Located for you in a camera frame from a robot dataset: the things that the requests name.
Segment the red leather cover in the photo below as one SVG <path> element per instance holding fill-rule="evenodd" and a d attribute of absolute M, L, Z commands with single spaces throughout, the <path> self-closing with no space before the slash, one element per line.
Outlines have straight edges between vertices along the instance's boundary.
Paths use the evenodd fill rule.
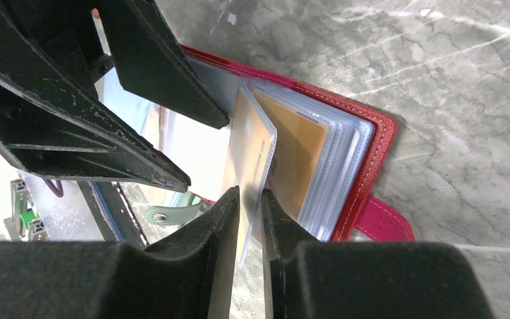
<path fill-rule="evenodd" d="M 390 218 L 386 218 L 384 216 L 385 212 L 391 212 L 392 217 L 397 217 L 396 219 L 404 225 L 409 227 L 409 224 L 398 214 L 395 210 L 382 210 L 382 209 L 372 209 L 374 203 L 381 203 L 378 199 L 374 199 L 372 197 L 372 202 L 369 200 L 369 205 L 364 205 L 367 203 L 367 197 L 369 196 L 369 192 L 373 183 L 380 171 L 384 158 L 390 148 L 390 145 L 394 139 L 394 135 L 396 134 L 396 121 L 390 116 L 380 113 L 376 110 L 373 110 L 364 104 L 361 104 L 357 101 L 350 100 L 348 98 L 342 97 L 330 91 L 324 90 L 322 88 L 318 88 L 308 83 L 299 82 L 285 76 L 281 76 L 278 74 L 274 74 L 272 72 L 268 72 L 265 70 L 259 70 L 256 68 L 252 68 L 250 66 L 246 66 L 231 60 L 226 60 L 225 58 L 215 56 L 210 53 L 206 53 L 191 47 L 182 46 L 183 50 L 187 53 L 188 56 L 193 57 L 199 61 L 204 63 L 222 68 L 227 70 L 235 75 L 246 76 L 246 77 L 255 77 L 255 78 L 263 78 L 274 82 L 276 84 L 285 86 L 286 88 L 290 88 L 295 90 L 296 92 L 302 93 L 306 96 L 311 97 L 314 100 L 318 100 L 322 103 L 331 105 L 332 107 L 338 108 L 340 110 L 346 111 L 350 114 L 358 116 L 360 118 L 366 119 L 369 122 L 373 123 L 375 126 L 375 134 L 371 140 L 369 149 L 365 158 L 363 160 L 363 164 L 357 174 L 353 187 L 347 196 L 347 200 L 339 216 L 339 220 L 337 225 L 335 226 L 335 230 L 330 238 L 330 241 L 347 241 L 349 240 L 349 236 L 351 234 L 351 230 L 355 226 L 357 222 L 357 217 L 359 212 L 365 212 L 368 214 L 369 211 L 372 211 L 372 215 L 368 216 L 368 219 L 363 219 L 366 221 L 366 227 L 359 227 L 359 230 L 364 234 L 370 236 L 372 239 L 378 238 L 391 238 L 390 240 L 411 240 L 413 238 L 413 234 L 411 236 L 405 235 L 406 231 L 403 230 L 406 227 L 398 228 L 395 230 L 391 230 L 390 227 L 397 225 L 400 223 L 392 222 L 385 225 L 377 225 L 373 227 L 372 224 L 375 224 L 375 220 L 377 221 L 387 221 Z M 384 235 L 376 235 L 374 231 L 378 231 L 378 228 L 383 229 Z"/>

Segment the wallet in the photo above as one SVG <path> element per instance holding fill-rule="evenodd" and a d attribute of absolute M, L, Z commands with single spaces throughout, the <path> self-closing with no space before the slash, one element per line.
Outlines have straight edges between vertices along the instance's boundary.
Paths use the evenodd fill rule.
<path fill-rule="evenodd" d="M 299 82 L 265 70 L 252 68 L 192 47 L 183 45 L 182 48 L 196 73 L 199 75 L 200 79 L 203 80 L 206 88 L 212 92 L 214 98 L 222 105 L 222 108 L 230 114 L 232 122 L 234 112 L 236 111 L 235 106 L 238 92 L 242 89 L 245 90 L 245 86 L 249 86 L 250 84 L 252 86 L 255 79 L 297 92 L 306 98 L 370 123 L 373 127 L 373 133 L 367 143 L 362 161 L 358 165 L 358 170 L 355 172 L 351 187 L 346 194 L 342 195 L 343 203 L 341 210 L 337 220 L 334 221 L 335 226 L 331 232 L 331 236 L 329 236 L 329 240 L 348 241 L 351 236 L 351 231 L 356 229 L 374 241 L 414 241 L 414 235 L 408 221 L 398 211 L 369 195 L 371 187 L 375 182 L 394 139 L 394 135 L 396 134 L 396 121 L 392 117 L 373 110 L 360 102 L 342 97 L 308 83 Z M 213 72 L 214 69 L 218 69 L 222 72 Z M 167 115 L 168 118 L 171 116 L 178 116 L 178 114 L 176 115 L 176 113 L 172 111 L 169 111 L 169 113 L 171 114 Z M 202 125 L 193 122 L 194 121 L 191 120 L 189 124 Z M 204 134 L 205 136 L 196 137 L 194 139 L 198 142 L 200 148 L 208 149 L 210 148 L 210 141 L 214 138 L 219 138 L 216 135 L 229 136 L 231 133 L 231 126 L 221 130 L 207 131 L 207 134 Z M 171 128 L 165 127 L 164 130 L 167 135 L 171 134 Z M 312 135 L 316 136 L 317 140 L 313 143 L 319 145 L 323 143 L 323 141 L 320 142 L 319 129 L 314 128 L 314 130 L 315 132 L 312 133 Z M 168 144 L 170 143 L 160 142 L 160 150 L 164 154 L 167 154 L 179 167 L 183 168 L 192 177 L 193 183 L 189 189 L 201 197 L 215 201 L 221 195 L 219 191 L 224 189 L 224 187 L 213 187 L 212 185 L 211 189 L 218 189 L 219 191 L 212 191 L 212 193 L 210 193 L 210 191 L 203 192 L 201 190 L 203 188 L 202 185 L 195 185 L 196 179 L 194 178 L 194 171 L 202 169 L 202 173 L 206 174 L 206 169 L 199 167 L 195 161 L 185 163 L 174 158 L 172 156 L 172 151 L 175 150 L 171 150 Z M 272 161 L 270 161 L 268 169 L 272 172 Z M 214 169 L 212 172 L 208 173 L 213 173 L 214 176 L 222 176 L 224 174 L 223 170 L 224 168 L 222 167 L 221 169 Z M 299 183 L 300 185 L 307 184 L 308 176 L 305 177 L 305 181 L 301 180 Z M 294 207 L 300 206 L 300 199 L 293 199 L 293 201 L 297 201 L 297 203 L 291 203 L 290 205 Z"/>

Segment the gray marble countertop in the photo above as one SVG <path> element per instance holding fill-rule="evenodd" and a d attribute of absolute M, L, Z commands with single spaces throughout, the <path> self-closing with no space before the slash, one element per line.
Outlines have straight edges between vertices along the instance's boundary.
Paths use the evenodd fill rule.
<path fill-rule="evenodd" d="M 186 45 L 392 114 L 399 133 L 373 195 L 419 240 L 462 245 L 510 318 L 510 1 L 158 4 Z M 252 249 L 236 273 L 233 318 L 264 317 L 260 257 Z"/>

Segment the black cable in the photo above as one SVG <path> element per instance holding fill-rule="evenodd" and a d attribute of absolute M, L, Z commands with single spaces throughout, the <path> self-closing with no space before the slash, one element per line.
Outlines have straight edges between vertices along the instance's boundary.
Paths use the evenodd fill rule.
<path fill-rule="evenodd" d="M 61 184 L 61 181 L 56 181 L 56 185 L 54 185 L 50 179 L 44 178 L 43 180 L 54 195 L 59 198 L 63 197 L 63 185 Z"/>

